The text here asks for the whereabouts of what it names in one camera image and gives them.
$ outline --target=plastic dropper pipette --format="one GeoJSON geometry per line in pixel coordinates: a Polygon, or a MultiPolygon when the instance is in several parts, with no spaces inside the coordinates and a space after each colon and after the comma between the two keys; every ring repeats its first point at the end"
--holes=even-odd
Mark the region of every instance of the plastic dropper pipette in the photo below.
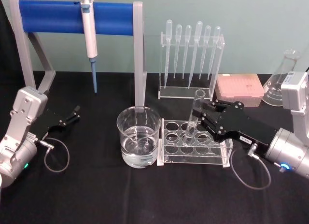
{"type": "Polygon", "coordinates": [[[211,68],[212,68],[212,64],[213,64],[214,54],[215,54],[216,48],[217,48],[217,43],[218,43],[219,36],[220,36],[220,31],[221,31],[221,28],[219,26],[217,26],[216,29],[214,30],[214,34],[213,34],[213,47],[212,47],[212,51],[211,51],[211,59],[210,59],[210,62],[209,62],[209,69],[208,69],[207,80],[209,79],[209,76],[211,74],[211,68]]]}
{"type": "Polygon", "coordinates": [[[185,46],[184,46],[184,54],[183,54],[183,77],[184,77],[185,64],[187,62],[190,38],[191,38],[191,26],[187,25],[185,27],[185,35],[184,35],[185,46]]]}
{"type": "Polygon", "coordinates": [[[178,52],[179,52],[179,45],[180,45],[180,39],[182,37],[182,29],[183,27],[181,25],[176,26],[176,47],[175,47],[175,57],[174,57],[174,78],[176,74],[176,69],[177,69],[177,61],[178,61],[178,52]]]}
{"type": "Polygon", "coordinates": [[[169,49],[170,49],[170,41],[172,39],[172,29],[173,29],[172,20],[167,20],[166,33],[165,33],[166,55],[165,55],[164,88],[166,87],[166,82],[168,80],[168,73],[169,73],[169,49]]]}
{"type": "Polygon", "coordinates": [[[194,34],[194,48],[193,48],[193,55],[192,55],[192,63],[191,63],[191,70],[190,70],[190,76],[189,76],[189,85],[188,88],[190,88],[190,84],[193,77],[193,71],[195,67],[195,60],[197,58],[197,46],[199,39],[201,37],[203,23],[201,21],[197,22],[197,26],[195,27],[195,34],[194,34]]]}
{"type": "Polygon", "coordinates": [[[205,27],[205,32],[204,32],[204,46],[203,46],[203,51],[202,51],[201,64],[199,67],[199,79],[201,79],[201,74],[203,71],[204,61],[205,61],[205,56],[206,56],[206,50],[208,47],[208,41],[209,41],[210,36],[211,36],[211,27],[207,25],[205,27]]]}

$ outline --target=pipette stand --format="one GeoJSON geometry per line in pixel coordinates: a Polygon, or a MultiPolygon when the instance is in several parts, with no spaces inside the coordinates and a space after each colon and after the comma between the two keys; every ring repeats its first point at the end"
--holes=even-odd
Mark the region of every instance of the pipette stand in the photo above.
{"type": "Polygon", "coordinates": [[[194,141],[190,146],[183,144],[188,121],[162,119],[161,137],[157,165],[165,163],[211,164],[229,167],[233,148],[232,140],[222,143],[213,141],[212,136],[198,122],[194,131],[194,141]]]}
{"type": "Polygon", "coordinates": [[[210,36],[210,39],[207,43],[204,43],[203,35],[198,42],[197,48],[197,57],[196,63],[194,67],[194,74],[191,85],[189,84],[189,72],[192,63],[192,54],[194,47],[194,36],[191,35],[189,41],[189,48],[187,53],[187,61],[185,65],[185,74],[184,79],[182,78],[183,71],[183,55],[184,55],[184,47],[185,40],[184,35],[181,36],[179,53],[178,53],[178,63],[176,68],[176,76],[174,78],[174,55],[175,55],[175,32],[173,31],[170,45],[170,54],[169,54],[169,73],[166,86],[164,85],[164,73],[165,73],[165,62],[166,62],[166,38],[165,34],[161,33],[161,53],[160,53],[160,75],[159,75],[159,92],[158,98],[194,98],[195,91],[198,89],[203,89],[206,92],[206,99],[212,100],[213,93],[216,86],[216,80],[218,71],[220,68],[221,58],[223,54],[223,50],[225,47],[225,40],[223,34],[219,36],[218,42],[214,43],[213,36],[210,36]],[[211,55],[212,47],[216,45],[215,55],[211,69],[209,69],[209,60],[211,55]],[[203,47],[206,47],[206,57],[204,60],[203,71],[201,74],[201,78],[199,79],[200,73],[200,63],[201,63],[201,55],[203,47]]]}
{"type": "MultiPolygon", "coordinates": [[[[29,39],[45,70],[38,88],[43,93],[50,88],[56,72],[36,33],[84,33],[81,4],[79,1],[10,0],[10,11],[25,84],[36,88],[29,39]]],[[[94,14],[96,34],[133,36],[135,106],[144,106],[147,73],[142,2],[94,2],[94,14]]]]}

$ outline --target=black tablecloth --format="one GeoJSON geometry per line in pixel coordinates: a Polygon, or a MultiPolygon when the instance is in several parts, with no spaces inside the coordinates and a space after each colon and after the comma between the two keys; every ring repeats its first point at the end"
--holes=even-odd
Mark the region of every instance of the black tablecloth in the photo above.
{"type": "MultiPolygon", "coordinates": [[[[68,145],[70,165],[63,173],[49,172],[43,165],[46,149],[38,146],[29,167],[2,190],[1,224],[309,223],[309,181],[280,173],[269,163],[272,185],[264,191],[244,187],[230,168],[221,166],[127,166],[121,158],[116,118],[132,105],[133,83],[129,73],[98,73],[95,96],[90,73],[57,73],[49,108],[67,114],[81,106],[79,123],[68,132],[51,135],[68,145]]],[[[145,105],[166,119],[187,119],[192,101],[158,100],[157,85],[158,74],[148,74],[145,105]]],[[[12,81],[0,82],[1,136],[19,88],[12,81]]],[[[283,108],[261,103],[245,110],[251,117],[292,131],[292,118],[283,108]]],[[[263,168],[242,151],[236,153],[234,164],[246,182],[267,183],[263,168]]]]}

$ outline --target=robotic arm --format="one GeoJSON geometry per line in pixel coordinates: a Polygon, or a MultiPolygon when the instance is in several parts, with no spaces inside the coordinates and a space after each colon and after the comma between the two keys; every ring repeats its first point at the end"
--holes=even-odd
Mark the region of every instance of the robotic arm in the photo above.
{"type": "Polygon", "coordinates": [[[64,128],[79,119],[77,114],[79,107],[75,108],[67,119],[61,119],[49,110],[43,114],[46,103],[46,94],[30,86],[17,92],[13,109],[10,112],[9,127],[0,142],[2,187],[12,184],[21,171],[27,167],[28,162],[37,152],[37,143],[48,147],[49,150],[54,148],[53,145],[43,141],[50,130],[64,128]]]}
{"type": "Polygon", "coordinates": [[[193,115],[201,117],[201,125],[215,141],[240,141],[247,146],[249,156],[260,156],[280,171],[292,170],[309,178],[308,84],[306,72],[290,72],[281,86],[283,107],[291,110],[294,133],[252,119],[245,114],[241,102],[204,103],[201,110],[193,109],[193,115]]]}

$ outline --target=pink tip box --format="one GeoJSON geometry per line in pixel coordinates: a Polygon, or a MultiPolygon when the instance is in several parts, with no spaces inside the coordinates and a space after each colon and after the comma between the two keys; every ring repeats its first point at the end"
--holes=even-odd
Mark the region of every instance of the pink tip box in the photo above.
{"type": "Polygon", "coordinates": [[[215,87],[218,100],[258,107],[264,90],[257,74],[219,74],[215,87]]]}

